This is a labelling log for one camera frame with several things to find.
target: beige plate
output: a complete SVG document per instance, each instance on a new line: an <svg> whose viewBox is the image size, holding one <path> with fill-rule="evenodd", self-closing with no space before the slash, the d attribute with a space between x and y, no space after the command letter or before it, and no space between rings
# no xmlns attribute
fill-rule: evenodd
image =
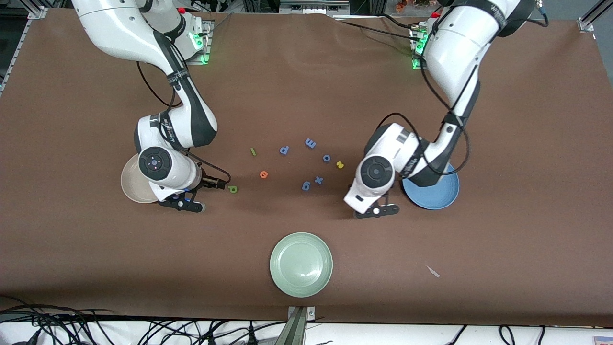
<svg viewBox="0 0 613 345"><path fill-rule="evenodd" d="M140 172L138 154L132 156L123 167L121 189L130 200L137 203L148 204L158 200L149 186L149 180Z"/></svg>

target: white surface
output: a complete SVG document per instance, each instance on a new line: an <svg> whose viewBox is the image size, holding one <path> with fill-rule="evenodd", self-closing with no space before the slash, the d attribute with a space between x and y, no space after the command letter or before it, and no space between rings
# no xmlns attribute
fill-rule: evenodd
<svg viewBox="0 0 613 345"><path fill-rule="evenodd" d="M173 328L180 327L184 322L176 322ZM268 322L255 322L254 327ZM116 345L136 345L139 339L149 329L145 321L113 321L101 322L104 330ZM209 322L199 322L202 333L208 330ZM232 321L222 325L215 334L223 334L240 327L247 327L248 322ZM96 324L90 324L90 329L96 342L108 345L109 342L100 333ZM450 342L461 326L453 325L375 325L375 324L309 324L306 331L305 345L316 345L332 341L330 345L445 345ZM283 324L265 328L256 333L258 339L275 338L281 333ZM539 333L538 327L511 327L517 345L536 345ZM0 345L10 345L18 341L27 341L35 332L35 328L27 322L0 324ZM187 327L188 333L197 334L196 326ZM159 344L162 337L170 331L160 331L149 341L149 344ZM234 333L224 338L216 339L218 345L229 344L244 331ZM613 330L593 328L557 328L547 327L542 345L592 345L594 336L613 336ZM49 336L41 335L39 345L52 345ZM173 336L165 344L189 345L189 339L184 336ZM497 326L468 326L456 345L504 345L498 335Z"/></svg>

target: gray floor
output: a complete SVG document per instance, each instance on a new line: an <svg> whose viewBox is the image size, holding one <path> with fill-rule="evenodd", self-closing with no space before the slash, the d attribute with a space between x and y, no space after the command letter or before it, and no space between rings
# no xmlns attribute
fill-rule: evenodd
<svg viewBox="0 0 613 345"><path fill-rule="evenodd" d="M576 20L595 3L596 0L544 0L547 14L552 20ZM533 18L538 19L539 17L538 13L533 15ZM0 18L0 75L6 73L24 25L25 20L23 19L9 20ZM602 56L611 85L613 85L613 10L609 10L608 13L599 18L594 28L600 55Z"/></svg>

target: small plastic toy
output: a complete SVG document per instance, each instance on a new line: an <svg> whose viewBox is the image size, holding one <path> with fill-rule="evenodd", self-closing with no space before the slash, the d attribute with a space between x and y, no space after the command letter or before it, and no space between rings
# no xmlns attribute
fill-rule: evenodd
<svg viewBox="0 0 613 345"><path fill-rule="evenodd" d="M312 148L312 149L314 149L314 148L315 148L315 145L317 145L317 143L316 143L316 142L314 142L314 141L312 141L310 138L307 138L307 139L305 140L305 144L306 144L306 146L308 146L308 147L310 147L310 148Z"/></svg>

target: white scrap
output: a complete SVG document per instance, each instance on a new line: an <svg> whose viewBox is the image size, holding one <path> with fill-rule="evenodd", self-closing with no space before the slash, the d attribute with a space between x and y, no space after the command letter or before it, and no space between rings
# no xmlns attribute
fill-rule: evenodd
<svg viewBox="0 0 613 345"><path fill-rule="evenodd" d="M435 277L440 278L441 275L436 273L436 271L434 269L431 269L428 265L426 265L426 267L430 270L430 273L434 274Z"/></svg>

